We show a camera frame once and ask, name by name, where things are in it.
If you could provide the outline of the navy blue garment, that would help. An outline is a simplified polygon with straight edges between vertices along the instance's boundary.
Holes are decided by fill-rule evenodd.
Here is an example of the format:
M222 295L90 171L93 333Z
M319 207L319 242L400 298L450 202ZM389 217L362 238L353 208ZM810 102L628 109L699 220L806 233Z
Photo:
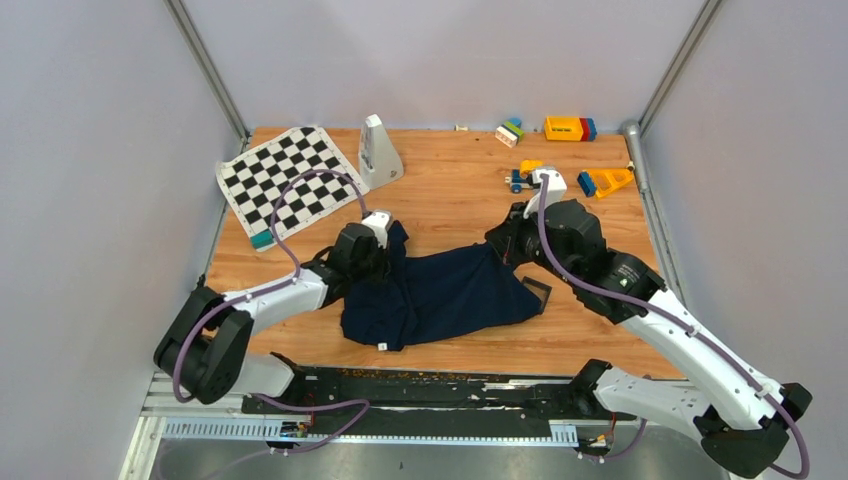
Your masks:
M522 323L542 301L488 244L423 257L407 253L409 235L395 221L388 231L389 273L356 283L344 298L345 338L401 351L478 330Z

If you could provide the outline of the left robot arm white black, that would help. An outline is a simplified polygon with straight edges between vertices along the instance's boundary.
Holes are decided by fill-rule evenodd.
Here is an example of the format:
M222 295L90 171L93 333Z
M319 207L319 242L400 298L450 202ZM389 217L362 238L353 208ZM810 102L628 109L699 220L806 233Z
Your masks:
M241 291L218 293L199 283L154 352L172 379L176 399L213 404L230 393L263 394L283 413L298 411L306 386L280 354L247 351L261 331L344 298L358 282L381 280L389 269L386 211L347 224L334 245L284 277Z

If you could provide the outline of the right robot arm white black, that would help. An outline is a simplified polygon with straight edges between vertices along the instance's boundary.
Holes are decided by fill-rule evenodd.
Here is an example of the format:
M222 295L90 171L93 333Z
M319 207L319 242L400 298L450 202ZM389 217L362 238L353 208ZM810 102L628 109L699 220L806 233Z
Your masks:
M798 427L811 393L779 383L731 352L638 257L608 247L599 219L575 200L531 212L511 206L486 242L510 266L536 264L558 276L588 310L638 336L689 381L678 388L592 359L571 383L571 403L584 417L603 410L640 417L695 441L719 466L752 479L777 468L789 442L799 449L796 477L809 475L808 447Z

